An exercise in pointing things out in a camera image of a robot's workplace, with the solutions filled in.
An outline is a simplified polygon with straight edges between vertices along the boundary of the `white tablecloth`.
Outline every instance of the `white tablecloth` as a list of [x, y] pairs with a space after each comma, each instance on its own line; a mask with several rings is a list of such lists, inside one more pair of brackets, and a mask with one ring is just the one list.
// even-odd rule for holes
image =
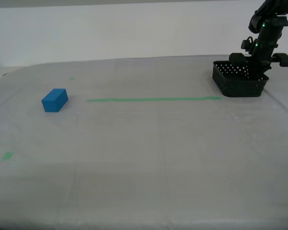
[[[226, 56], [36, 65], [0, 79], [0, 228], [288, 230], [288, 68], [224, 97]], [[41, 99], [66, 88], [45, 113]], [[96, 98], [222, 97], [104, 102]]]

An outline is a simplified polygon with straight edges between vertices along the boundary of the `white wall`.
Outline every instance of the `white wall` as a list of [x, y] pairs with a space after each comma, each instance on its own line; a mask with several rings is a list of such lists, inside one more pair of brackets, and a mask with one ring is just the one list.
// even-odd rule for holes
[[[0, 63], [241, 52], [263, 0], [0, 9]], [[288, 28], [277, 52], [288, 53]]]

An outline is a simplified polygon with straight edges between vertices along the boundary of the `perforated basket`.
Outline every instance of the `perforated basket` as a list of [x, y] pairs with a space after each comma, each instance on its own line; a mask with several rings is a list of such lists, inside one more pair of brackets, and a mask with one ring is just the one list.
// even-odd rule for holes
[[215, 61], [212, 79], [227, 97], [259, 97], [269, 78], [254, 77], [248, 65], [233, 66], [229, 61]]

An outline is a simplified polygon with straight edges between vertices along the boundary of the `green tape mark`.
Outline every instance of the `green tape mark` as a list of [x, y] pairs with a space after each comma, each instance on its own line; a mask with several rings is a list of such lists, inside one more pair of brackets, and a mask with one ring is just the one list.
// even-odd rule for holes
[[207, 101], [222, 100], [222, 97], [160, 97], [160, 98], [105, 98], [88, 99], [86, 102], [173, 102], [173, 101]]
[[14, 153], [12, 153], [12, 152], [6, 152], [5, 155], [2, 157], [2, 160], [7, 161], [10, 158], [12, 158], [13, 155], [14, 155]]

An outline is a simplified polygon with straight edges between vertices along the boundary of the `blue rectangular block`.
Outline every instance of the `blue rectangular block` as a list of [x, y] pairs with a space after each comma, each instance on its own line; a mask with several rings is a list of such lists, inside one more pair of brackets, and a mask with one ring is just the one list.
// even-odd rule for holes
[[42, 99], [45, 112], [58, 112], [68, 101], [66, 89], [53, 89]]

